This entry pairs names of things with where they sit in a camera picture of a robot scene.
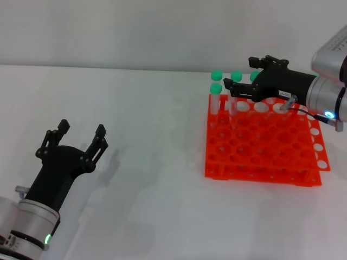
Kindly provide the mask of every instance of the test tube rack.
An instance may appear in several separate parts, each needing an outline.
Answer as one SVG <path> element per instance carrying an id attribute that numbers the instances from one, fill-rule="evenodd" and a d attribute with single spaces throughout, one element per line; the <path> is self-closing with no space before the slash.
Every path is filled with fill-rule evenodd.
<path id="1" fill-rule="evenodd" d="M 317 120 L 280 111 L 281 99 L 254 103 L 238 98 L 237 114 L 230 116 L 227 100 L 228 95 L 220 95 L 218 115 L 212 115 L 209 106 L 205 177 L 322 185 L 320 171 L 330 171 L 330 165 Z"/>

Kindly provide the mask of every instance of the robotic arm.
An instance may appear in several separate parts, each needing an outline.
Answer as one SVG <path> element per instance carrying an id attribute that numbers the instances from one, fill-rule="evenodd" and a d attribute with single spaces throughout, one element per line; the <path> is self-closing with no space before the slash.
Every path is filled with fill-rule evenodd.
<path id="1" fill-rule="evenodd" d="M 347 122 L 347 26 L 315 53 L 312 69 L 319 77 L 289 70 L 288 64 L 288 60 L 271 56 L 250 57 L 250 67 L 263 69 L 254 82 L 242 84 L 224 79 L 224 85 L 231 96 L 254 102 L 271 97 L 287 100 L 283 110 L 294 102 L 306 106 L 317 114 L 315 119 L 334 125 L 341 132 L 343 122 Z"/>
<path id="2" fill-rule="evenodd" d="M 60 224 L 59 209 L 74 180 L 93 172 L 108 144 L 99 125 L 87 151 L 59 142 L 70 125 L 62 120 L 58 130 L 46 132 L 36 156 L 42 168 L 25 199 L 18 204 L 0 197 L 0 259 L 37 260 Z"/>

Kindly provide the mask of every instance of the table surface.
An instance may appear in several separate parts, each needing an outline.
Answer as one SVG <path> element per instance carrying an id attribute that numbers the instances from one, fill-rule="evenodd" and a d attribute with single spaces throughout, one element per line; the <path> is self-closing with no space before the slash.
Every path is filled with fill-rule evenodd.
<path id="1" fill-rule="evenodd" d="M 31 185 L 35 151 L 61 119 L 61 144 L 82 150 L 98 124 L 107 130 L 42 259 L 345 260 L 347 132 L 322 125 L 322 187 L 206 179 L 209 76 L 0 66 L 0 196 Z"/>

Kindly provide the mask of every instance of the white wall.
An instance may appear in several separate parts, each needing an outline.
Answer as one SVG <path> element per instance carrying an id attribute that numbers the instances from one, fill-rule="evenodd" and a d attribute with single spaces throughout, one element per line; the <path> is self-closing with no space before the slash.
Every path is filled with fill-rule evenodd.
<path id="1" fill-rule="evenodd" d="M 310 70 L 346 0 L 1 0 L 0 64 L 248 70 L 270 54 Z"/>

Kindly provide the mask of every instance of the green test tube cap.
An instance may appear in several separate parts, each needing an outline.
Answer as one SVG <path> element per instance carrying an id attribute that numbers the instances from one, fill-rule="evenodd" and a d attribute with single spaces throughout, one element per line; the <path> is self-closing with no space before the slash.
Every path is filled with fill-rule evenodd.
<path id="1" fill-rule="evenodd" d="M 210 92 L 213 95 L 218 95 L 222 93 L 222 85 L 219 83 L 212 83 L 210 87 Z"/>
<path id="2" fill-rule="evenodd" d="M 214 81 L 219 81 L 223 78 L 223 71 L 221 70 L 214 70 L 211 73 L 211 79 Z"/>
<path id="3" fill-rule="evenodd" d="M 255 78 L 258 76 L 260 72 L 259 71 L 254 71 L 250 74 L 249 79 L 253 82 L 255 80 Z"/>
<path id="4" fill-rule="evenodd" d="M 240 71 L 233 71 L 232 72 L 232 80 L 234 82 L 240 82 L 242 80 L 242 72 L 240 72 Z"/>

